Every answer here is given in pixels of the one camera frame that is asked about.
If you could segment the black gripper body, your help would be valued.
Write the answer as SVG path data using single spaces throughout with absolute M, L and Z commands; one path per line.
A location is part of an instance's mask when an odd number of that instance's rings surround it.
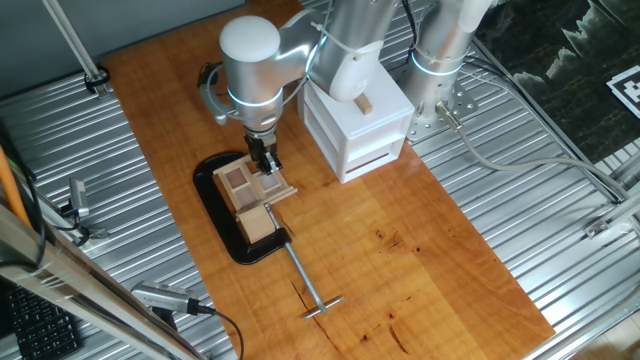
M 267 153 L 271 155 L 277 154 L 277 138 L 256 138 L 249 135 L 244 137 L 251 156 L 265 156 Z

